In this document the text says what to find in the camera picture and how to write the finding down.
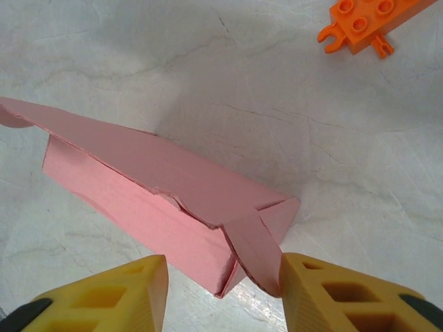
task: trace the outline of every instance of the pink cardboard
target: pink cardboard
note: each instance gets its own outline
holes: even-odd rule
[[[0,121],[49,132],[44,171],[216,296],[248,275],[279,296],[300,202],[153,134],[10,98]]]

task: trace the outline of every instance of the pink paper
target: pink paper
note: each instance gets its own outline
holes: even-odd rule
[[[224,296],[244,275],[240,263],[279,295],[277,242],[296,199],[149,133],[8,98],[0,104],[4,125],[51,134],[49,176],[210,292]]]

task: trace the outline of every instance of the marble surface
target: marble surface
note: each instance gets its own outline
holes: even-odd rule
[[[333,1],[2,0],[1,94],[155,131],[302,201],[282,245],[443,306],[443,1],[395,54],[325,55]],[[0,306],[151,252],[44,176],[47,135],[0,128]],[[164,331],[286,331],[244,280],[170,268]]]

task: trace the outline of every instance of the lego stud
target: lego stud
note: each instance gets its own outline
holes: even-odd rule
[[[365,17],[359,17],[352,22],[352,32],[362,33],[368,27],[368,20]]]
[[[388,16],[394,10],[394,1],[393,0],[383,0],[377,6],[375,12],[377,15],[385,17]]]
[[[342,15],[347,15],[354,9],[354,2],[352,0],[342,0],[338,5],[338,12]]]

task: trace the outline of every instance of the white marble floor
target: white marble floor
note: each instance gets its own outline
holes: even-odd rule
[[[443,306],[443,1],[395,54],[325,55],[329,1],[2,0],[1,94],[155,131],[302,201],[282,247]],[[0,306],[150,254],[45,177],[47,136],[0,129]],[[164,331],[285,331],[243,281],[175,269]]]

